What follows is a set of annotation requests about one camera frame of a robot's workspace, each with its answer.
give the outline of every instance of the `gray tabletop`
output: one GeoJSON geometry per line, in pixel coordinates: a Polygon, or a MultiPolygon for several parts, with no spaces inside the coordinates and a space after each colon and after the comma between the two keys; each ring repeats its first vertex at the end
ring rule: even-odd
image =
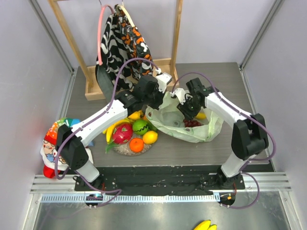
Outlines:
{"type": "MultiPolygon", "coordinates": [[[[223,95],[243,110],[251,112],[248,96],[236,63],[177,64],[178,76],[199,71],[210,77],[223,95]]],[[[191,74],[180,81],[185,83],[196,75],[191,74]]],[[[208,82],[201,79],[206,86],[208,82]]],[[[85,77],[78,69],[69,103],[67,117],[84,120],[99,111],[105,100],[87,101],[84,96],[85,77]]],[[[151,166],[151,165],[217,165],[223,164],[231,153],[232,129],[224,122],[221,133],[211,142],[189,143],[159,132],[158,141],[146,153],[139,156],[123,156],[110,151],[105,154],[105,135],[94,139],[90,147],[96,167],[103,166],[151,166]]]]}

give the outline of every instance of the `plush doll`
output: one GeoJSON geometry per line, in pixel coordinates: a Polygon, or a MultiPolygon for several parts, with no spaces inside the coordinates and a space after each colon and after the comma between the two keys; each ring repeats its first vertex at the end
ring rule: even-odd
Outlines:
{"type": "MultiPolygon", "coordinates": [[[[43,140],[42,148],[40,150],[40,154],[42,155],[45,164],[43,169],[43,174],[45,177],[53,178],[55,176],[54,167],[55,167],[55,158],[57,155],[57,151],[55,150],[55,145],[57,143],[58,128],[63,124],[66,124],[68,127],[71,127],[72,125],[75,125],[79,122],[80,122],[79,119],[62,118],[53,123],[52,127],[46,133],[43,140]]],[[[85,150],[89,156],[90,162],[93,163],[91,150],[89,148],[86,148],[85,150]]],[[[60,173],[60,171],[66,170],[67,167],[68,165],[66,164],[65,160],[60,156],[58,162],[58,173],[60,173]]]]}

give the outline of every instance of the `green plastic bag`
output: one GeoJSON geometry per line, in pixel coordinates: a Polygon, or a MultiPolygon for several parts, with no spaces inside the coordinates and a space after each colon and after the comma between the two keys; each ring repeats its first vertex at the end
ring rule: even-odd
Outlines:
{"type": "Polygon", "coordinates": [[[222,129],[224,122],[210,109],[201,109],[206,119],[198,120],[203,125],[198,127],[185,127],[184,115],[177,109],[179,101],[171,98],[166,92],[159,110],[147,107],[146,117],[158,130],[181,140],[192,143],[212,141],[222,129]]]}

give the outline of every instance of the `yellow lemon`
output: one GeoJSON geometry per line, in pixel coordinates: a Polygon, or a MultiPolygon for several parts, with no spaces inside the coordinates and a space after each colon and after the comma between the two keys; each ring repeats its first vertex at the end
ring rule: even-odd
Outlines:
{"type": "Polygon", "coordinates": [[[154,144],[158,140],[158,134],[154,131],[148,131],[143,135],[143,141],[147,145],[154,144]]]}

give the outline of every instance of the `yellow banana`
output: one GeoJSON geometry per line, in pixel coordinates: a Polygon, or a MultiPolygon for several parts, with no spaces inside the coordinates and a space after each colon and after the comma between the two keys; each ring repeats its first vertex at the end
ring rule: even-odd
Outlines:
{"type": "Polygon", "coordinates": [[[194,228],[194,230],[207,230],[211,224],[210,220],[205,220],[194,228]]]}
{"type": "Polygon", "coordinates": [[[203,120],[203,119],[206,118],[206,114],[199,112],[199,113],[196,115],[195,118],[196,118],[196,119],[203,120]]]}
{"type": "Polygon", "coordinates": [[[109,128],[107,128],[107,130],[106,130],[106,141],[107,141],[107,143],[110,142],[111,137],[112,137],[113,132],[114,132],[114,129],[117,126],[119,126],[119,125],[121,125],[123,123],[131,123],[131,121],[126,117],[125,119],[119,120],[119,121],[115,122],[113,125],[111,125],[109,128]]]}
{"type": "Polygon", "coordinates": [[[143,112],[141,110],[136,111],[133,114],[131,114],[130,116],[128,116],[128,118],[136,121],[136,120],[139,120],[141,118],[142,114],[143,114],[143,112]]]}
{"type": "Polygon", "coordinates": [[[217,225],[216,224],[212,224],[208,230],[217,230],[217,225]]]}

